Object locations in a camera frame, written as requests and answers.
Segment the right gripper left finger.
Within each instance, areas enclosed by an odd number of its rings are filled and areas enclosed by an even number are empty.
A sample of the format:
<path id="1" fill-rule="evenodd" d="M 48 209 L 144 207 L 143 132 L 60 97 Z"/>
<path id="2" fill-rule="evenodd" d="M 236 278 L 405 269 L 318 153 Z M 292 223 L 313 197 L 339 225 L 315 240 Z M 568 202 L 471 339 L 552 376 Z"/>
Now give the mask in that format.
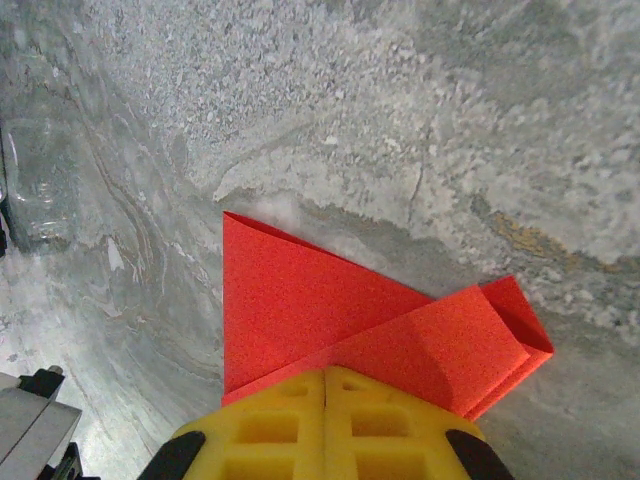
<path id="1" fill-rule="evenodd" d="M 311 370 L 179 428 L 143 480 L 322 480 L 324 372 Z"/>

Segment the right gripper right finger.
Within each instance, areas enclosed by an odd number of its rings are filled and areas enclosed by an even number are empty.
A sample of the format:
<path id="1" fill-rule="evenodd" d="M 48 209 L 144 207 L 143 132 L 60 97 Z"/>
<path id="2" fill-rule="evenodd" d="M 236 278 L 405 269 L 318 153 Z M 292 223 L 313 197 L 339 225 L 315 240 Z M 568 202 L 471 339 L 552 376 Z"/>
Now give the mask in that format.
<path id="1" fill-rule="evenodd" d="M 325 480 L 516 480 L 472 422 L 343 367 L 325 375 Z"/>

